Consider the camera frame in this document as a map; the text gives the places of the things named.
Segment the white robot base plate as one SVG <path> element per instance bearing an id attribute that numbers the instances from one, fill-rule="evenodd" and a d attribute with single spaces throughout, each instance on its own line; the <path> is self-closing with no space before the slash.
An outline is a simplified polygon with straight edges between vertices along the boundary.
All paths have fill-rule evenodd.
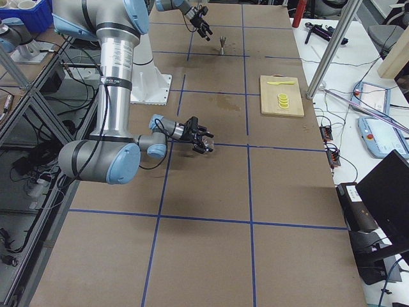
<path id="1" fill-rule="evenodd" d="M 171 83 L 172 75 L 162 74 L 154 63 L 149 35 L 142 35 L 134 48 L 130 102 L 164 106 Z"/>

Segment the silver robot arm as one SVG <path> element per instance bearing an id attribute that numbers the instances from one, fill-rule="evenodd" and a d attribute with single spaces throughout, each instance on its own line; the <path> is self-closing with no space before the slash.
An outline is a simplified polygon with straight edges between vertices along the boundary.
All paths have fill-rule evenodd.
<path id="1" fill-rule="evenodd" d="M 74 180 L 126 184 L 141 167 L 141 154 L 167 155 L 175 139 L 195 152 L 212 151 L 212 135 L 192 117 L 185 123 L 153 115 L 148 135 L 129 132 L 130 105 L 165 104 L 171 76 L 153 62 L 144 1 L 54 1 L 54 27 L 62 35 L 101 47 L 96 127 L 88 139 L 67 143 L 58 156 L 64 175 Z"/>
<path id="2" fill-rule="evenodd" d="M 208 7 L 198 4 L 194 6 L 186 0 L 156 0 L 156 9 L 160 12 L 171 10 L 179 10 L 184 18 L 193 26 L 193 32 L 197 32 L 200 37 L 206 41 L 210 41 L 210 36 L 213 32 L 210 25 L 204 20 L 204 16 L 208 13 Z"/>

